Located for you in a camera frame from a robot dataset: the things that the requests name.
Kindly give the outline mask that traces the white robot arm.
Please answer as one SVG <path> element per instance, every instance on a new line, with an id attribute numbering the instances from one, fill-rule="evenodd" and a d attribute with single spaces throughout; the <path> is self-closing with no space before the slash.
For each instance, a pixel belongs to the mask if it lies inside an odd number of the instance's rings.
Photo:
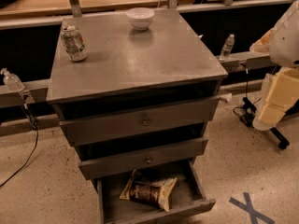
<path id="1" fill-rule="evenodd" d="M 291 4 L 271 30 L 269 56 L 280 70 L 263 79 L 253 119 L 253 127 L 260 131 L 276 127 L 299 100 L 299 1 Z"/>

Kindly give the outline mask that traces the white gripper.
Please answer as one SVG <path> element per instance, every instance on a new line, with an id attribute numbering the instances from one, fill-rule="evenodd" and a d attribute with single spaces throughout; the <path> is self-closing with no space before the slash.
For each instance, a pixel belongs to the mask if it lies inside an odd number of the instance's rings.
<path id="1" fill-rule="evenodd" d="M 291 108 L 299 99 L 299 70 L 283 68 L 275 75 L 267 74 L 262 82 L 261 101 L 256 106 L 253 127 L 266 131 L 285 116 L 282 108 Z"/>

